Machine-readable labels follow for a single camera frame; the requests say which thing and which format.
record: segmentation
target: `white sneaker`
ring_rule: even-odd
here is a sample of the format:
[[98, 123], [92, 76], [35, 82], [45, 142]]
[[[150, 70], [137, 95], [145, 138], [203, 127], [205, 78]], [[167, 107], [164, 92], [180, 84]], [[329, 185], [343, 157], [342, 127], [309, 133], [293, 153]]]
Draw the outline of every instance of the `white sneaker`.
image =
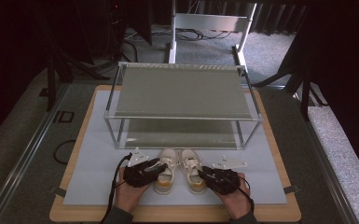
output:
[[172, 148], [164, 149], [159, 156], [159, 163], [166, 163], [168, 167], [159, 174], [158, 180], [154, 183], [154, 188], [159, 194], [168, 194], [173, 189], [175, 167], [178, 165], [177, 153]]
[[202, 166], [197, 154], [192, 149], [185, 149], [181, 153], [180, 160], [190, 191], [194, 194], [203, 193], [207, 188], [205, 181], [199, 176]]

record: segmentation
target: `sleeve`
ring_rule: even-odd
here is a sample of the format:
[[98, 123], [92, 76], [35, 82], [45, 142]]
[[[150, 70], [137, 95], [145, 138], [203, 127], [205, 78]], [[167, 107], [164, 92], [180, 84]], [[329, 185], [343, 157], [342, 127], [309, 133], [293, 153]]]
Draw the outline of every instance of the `sleeve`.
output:
[[104, 224], [132, 224], [133, 215], [130, 213], [112, 206], [109, 214], [104, 220]]
[[229, 224], [257, 224], [257, 220], [255, 219], [255, 215], [251, 212], [246, 214], [243, 217], [240, 217], [238, 219], [231, 219], [229, 221]]

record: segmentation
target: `metal frame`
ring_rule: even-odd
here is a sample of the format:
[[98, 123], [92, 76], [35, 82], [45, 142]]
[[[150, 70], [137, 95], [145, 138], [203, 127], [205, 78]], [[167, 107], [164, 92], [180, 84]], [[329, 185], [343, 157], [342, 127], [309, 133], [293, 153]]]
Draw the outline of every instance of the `metal frame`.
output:
[[169, 63], [175, 63], [176, 61], [176, 28], [242, 32], [240, 44], [235, 46], [234, 54], [236, 55], [239, 64], [245, 67], [245, 71], [247, 73], [248, 70], [243, 56], [243, 48], [251, 28], [252, 20], [255, 14], [255, 7], [256, 3], [250, 4], [250, 13], [246, 17], [184, 14], [176, 13], [176, 0], [173, 0], [171, 25], [172, 41]]

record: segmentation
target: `hand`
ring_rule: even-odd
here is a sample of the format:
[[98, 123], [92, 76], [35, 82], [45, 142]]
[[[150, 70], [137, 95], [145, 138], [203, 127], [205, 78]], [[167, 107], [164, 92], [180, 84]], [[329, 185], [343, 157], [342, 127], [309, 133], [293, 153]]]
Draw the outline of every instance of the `hand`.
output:
[[[242, 173], [238, 173], [238, 176], [241, 178], [245, 178], [245, 174]], [[246, 187], [245, 181], [240, 179], [240, 182], [240, 188], [250, 196], [251, 191]], [[243, 217], [251, 211], [251, 203], [246, 198], [246, 196], [243, 195], [239, 190], [235, 190], [233, 193], [230, 193], [228, 195], [221, 195], [215, 191], [214, 193], [225, 205], [228, 214], [233, 219]]]
[[[124, 167], [121, 167], [118, 171], [119, 181], [118, 184], [123, 183]], [[123, 183], [116, 188], [116, 199], [115, 206], [131, 213], [138, 205], [139, 201], [144, 195], [145, 191], [150, 187], [151, 184], [145, 185], [141, 188], [134, 188], [127, 183]]]

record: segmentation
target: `shoelace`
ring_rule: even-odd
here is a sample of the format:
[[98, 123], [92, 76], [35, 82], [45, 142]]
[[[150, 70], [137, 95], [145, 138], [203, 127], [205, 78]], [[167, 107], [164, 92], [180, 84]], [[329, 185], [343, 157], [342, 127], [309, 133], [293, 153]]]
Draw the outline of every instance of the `shoelace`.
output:
[[197, 159], [194, 158], [189, 158], [186, 159], [183, 164], [185, 165], [186, 168], [190, 168], [193, 169], [194, 167], [197, 167], [200, 165], [200, 162]]
[[162, 165], [164, 163], [167, 163], [167, 165], [168, 165], [168, 167], [170, 167], [170, 169], [179, 165], [179, 163], [174, 163], [172, 158], [163, 157], [163, 158], [160, 158], [159, 161], [156, 162], [156, 164], [154, 164], [153, 166]]

